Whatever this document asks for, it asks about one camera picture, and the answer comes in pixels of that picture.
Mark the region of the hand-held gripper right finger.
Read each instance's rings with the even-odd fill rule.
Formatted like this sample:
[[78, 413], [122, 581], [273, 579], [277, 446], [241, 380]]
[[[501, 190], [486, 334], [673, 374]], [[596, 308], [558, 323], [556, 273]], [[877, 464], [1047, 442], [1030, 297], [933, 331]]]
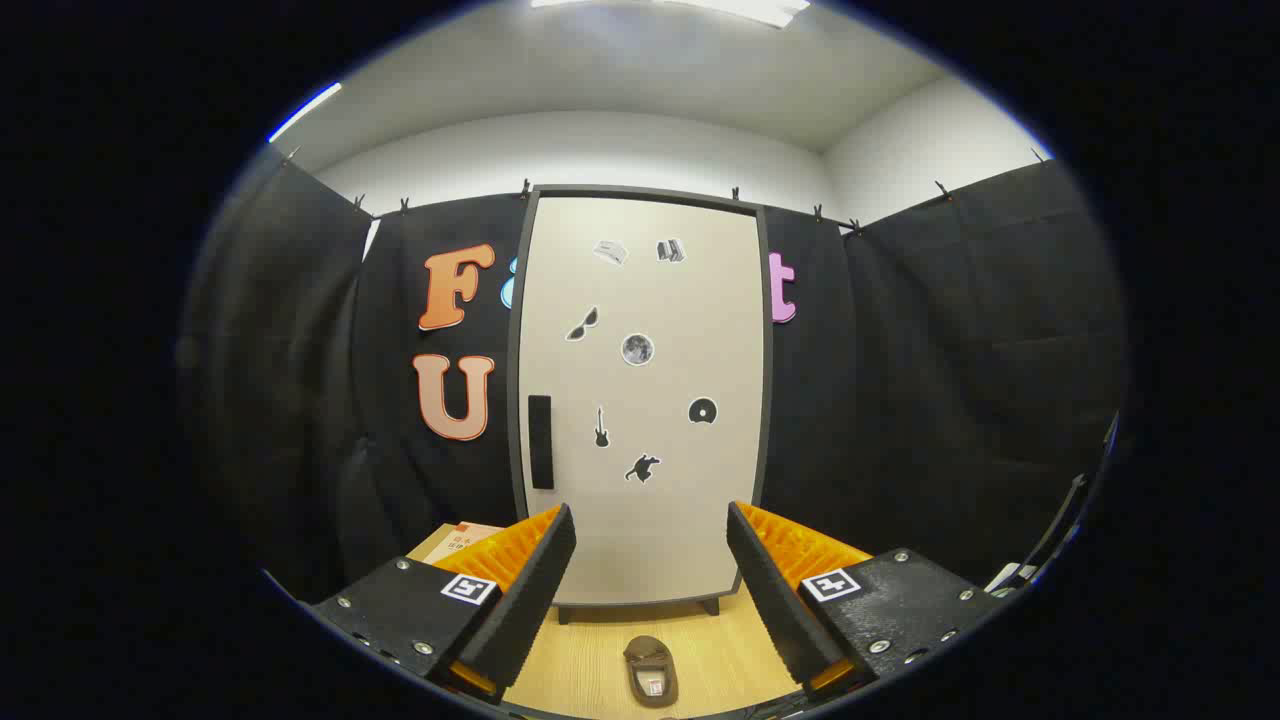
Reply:
[[745, 502], [728, 505], [726, 541], [780, 659], [812, 700], [890, 684], [1006, 603], [914, 550], [872, 555]]

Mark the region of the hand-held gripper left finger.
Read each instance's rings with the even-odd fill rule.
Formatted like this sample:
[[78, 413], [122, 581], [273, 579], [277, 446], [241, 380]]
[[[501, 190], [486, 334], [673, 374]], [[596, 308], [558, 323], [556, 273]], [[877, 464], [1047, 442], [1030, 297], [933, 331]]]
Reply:
[[495, 705], [518, 679], [576, 547], [567, 503], [435, 562], [397, 556], [307, 605], [384, 664]]

